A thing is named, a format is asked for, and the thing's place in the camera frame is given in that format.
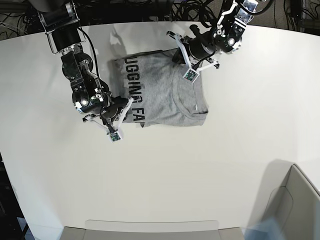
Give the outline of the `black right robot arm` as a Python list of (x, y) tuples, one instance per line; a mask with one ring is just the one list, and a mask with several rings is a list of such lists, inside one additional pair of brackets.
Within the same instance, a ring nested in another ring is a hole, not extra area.
[(97, 57), (84, 53), (82, 43), (89, 40), (83, 31), (76, 7), (71, 0), (32, 0), (51, 52), (61, 54), (62, 73), (69, 80), (74, 108), (84, 114), (83, 121), (99, 117), (106, 127), (122, 122), (133, 99), (113, 97), (101, 80)]

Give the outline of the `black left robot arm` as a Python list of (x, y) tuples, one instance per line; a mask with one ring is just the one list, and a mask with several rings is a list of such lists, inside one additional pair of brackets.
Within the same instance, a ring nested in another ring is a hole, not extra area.
[(212, 63), (218, 53), (231, 54), (239, 49), (242, 35), (247, 24), (253, 19), (250, 12), (255, 13), (256, 0), (225, 0), (217, 19), (206, 26), (209, 30), (200, 32), (196, 24), (190, 25), (194, 37), (181, 37), (187, 56), (193, 69), (200, 67), (202, 62)]

